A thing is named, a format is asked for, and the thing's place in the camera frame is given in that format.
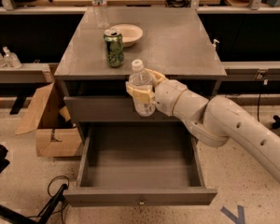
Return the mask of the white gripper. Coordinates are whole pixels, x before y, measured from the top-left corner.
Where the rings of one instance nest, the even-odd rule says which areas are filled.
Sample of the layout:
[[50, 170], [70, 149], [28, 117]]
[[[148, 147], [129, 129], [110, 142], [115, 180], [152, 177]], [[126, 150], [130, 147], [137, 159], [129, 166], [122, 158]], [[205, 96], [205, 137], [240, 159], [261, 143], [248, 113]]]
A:
[[125, 82], [126, 92], [128, 92], [134, 100], [143, 104], [155, 104], [156, 108], [167, 116], [173, 115], [175, 103], [183, 91], [188, 87], [177, 80], [167, 80], [167, 77], [155, 70], [147, 69], [152, 79], [152, 85], [134, 85], [130, 81]]

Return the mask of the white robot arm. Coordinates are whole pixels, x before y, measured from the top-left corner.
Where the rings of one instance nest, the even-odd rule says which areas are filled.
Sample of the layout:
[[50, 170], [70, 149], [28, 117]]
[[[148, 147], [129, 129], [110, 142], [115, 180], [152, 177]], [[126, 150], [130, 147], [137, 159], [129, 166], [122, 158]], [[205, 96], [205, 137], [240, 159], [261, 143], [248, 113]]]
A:
[[145, 85], [126, 82], [126, 91], [144, 104], [153, 104], [169, 117], [181, 120], [188, 131], [210, 147], [232, 139], [252, 155], [280, 183], [280, 137], [232, 100], [210, 100], [190, 91], [181, 82], [149, 70]]

